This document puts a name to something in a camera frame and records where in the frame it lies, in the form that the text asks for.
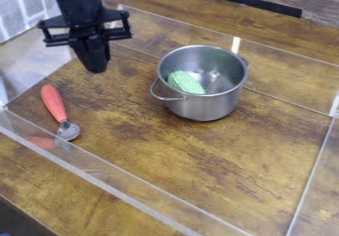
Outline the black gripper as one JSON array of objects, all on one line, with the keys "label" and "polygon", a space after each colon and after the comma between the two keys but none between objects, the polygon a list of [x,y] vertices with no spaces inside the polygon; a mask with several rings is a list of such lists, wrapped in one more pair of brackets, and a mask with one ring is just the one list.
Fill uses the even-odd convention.
[{"label": "black gripper", "polygon": [[55,1],[61,15],[37,23],[43,42],[47,47],[70,44],[85,69],[101,73],[109,61],[106,42],[130,38],[129,13],[106,9],[101,0]]}]

